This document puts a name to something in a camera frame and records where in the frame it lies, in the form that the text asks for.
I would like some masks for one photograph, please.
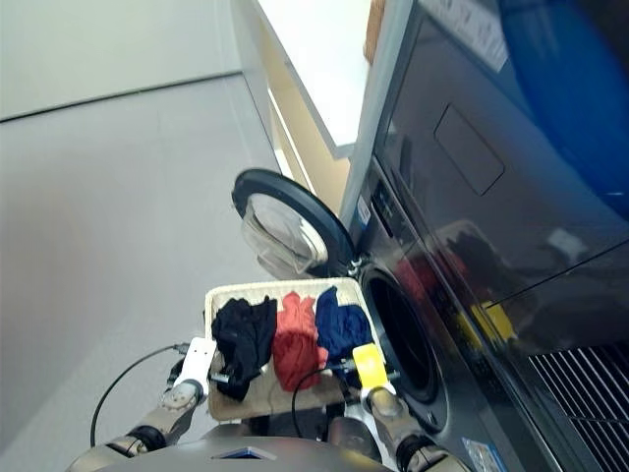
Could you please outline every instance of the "red clothing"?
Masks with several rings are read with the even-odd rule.
[[[314,298],[300,300],[297,293],[291,292],[282,300],[284,311],[277,312],[271,351],[275,375],[286,391],[293,391],[305,374],[322,368],[327,360],[327,351],[316,345],[314,304]],[[301,389],[318,382],[318,376],[311,376],[302,383]]]

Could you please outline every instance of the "wicker basket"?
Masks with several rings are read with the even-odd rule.
[[[277,299],[281,306],[282,298],[291,291],[297,292],[300,297],[310,296],[316,299],[331,286],[337,287],[339,305],[356,304],[363,309],[372,327],[372,337],[381,354],[363,292],[353,278],[283,280],[214,288],[205,295],[205,336],[211,337],[211,322],[230,298],[244,298],[251,304],[257,304],[268,295]],[[217,352],[212,361],[211,371],[218,372],[222,367],[223,358]],[[271,362],[262,368],[262,374],[252,380],[247,396],[242,402],[223,395],[216,388],[216,383],[211,383],[208,403],[209,412],[215,420],[228,421],[288,412],[291,410],[291,399],[292,392],[284,391],[275,377],[271,359]],[[337,380],[331,375],[322,375],[320,383],[300,391],[296,406],[297,409],[316,408],[342,400],[343,395]]]

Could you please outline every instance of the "vent grille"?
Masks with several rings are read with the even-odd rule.
[[[600,467],[629,470],[629,342],[530,359]]]

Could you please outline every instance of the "sticker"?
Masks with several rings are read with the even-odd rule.
[[[477,472],[507,472],[497,450],[490,444],[461,438]]]
[[[372,213],[370,212],[370,209],[365,203],[365,199],[363,198],[362,195],[358,197],[358,204],[356,205],[356,212],[358,213],[358,219],[361,222],[361,226],[363,226],[363,228],[366,228],[367,223],[370,222]]]
[[[509,58],[497,15],[476,0],[419,0],[434,18],[495,72]]]

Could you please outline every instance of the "blue cloth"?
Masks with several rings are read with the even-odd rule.
[[[314,323],[319,346],[327,349],[327,361],[348,358],[352,349],[372,342],[372,330],[358,305],[338,305],[336,287],[330,287],[316,300]]]

